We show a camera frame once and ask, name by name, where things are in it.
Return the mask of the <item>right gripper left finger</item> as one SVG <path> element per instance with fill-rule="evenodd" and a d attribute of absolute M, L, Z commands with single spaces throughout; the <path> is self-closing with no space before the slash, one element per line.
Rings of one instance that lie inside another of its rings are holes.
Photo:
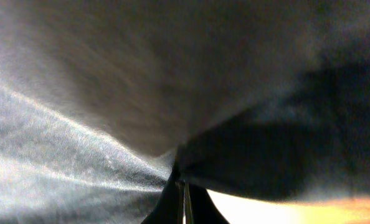
<path fill-rule="evenodd" d="M 173 169 L 158 203 L 141 224 L 182 224 L 184 184 L 179 181 L 179 172 Z"/>

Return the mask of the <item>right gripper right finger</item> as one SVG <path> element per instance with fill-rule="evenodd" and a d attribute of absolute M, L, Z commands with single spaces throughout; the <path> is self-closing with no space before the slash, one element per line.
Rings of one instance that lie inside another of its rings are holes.
<path fill-rule="evenodd" d="M 206 189 L 185 184 L 184 199 L 186 224 L 229 224 L 212 202 Z"/>

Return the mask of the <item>dark blue denim shorts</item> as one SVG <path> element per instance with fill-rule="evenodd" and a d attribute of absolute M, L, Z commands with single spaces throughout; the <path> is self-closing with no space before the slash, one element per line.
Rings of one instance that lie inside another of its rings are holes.
<path fill-rule="evenodd" d="M 370 223 L 370 1 L 0 1 L 0 223 L 141 223 L 173 169 Z"/>

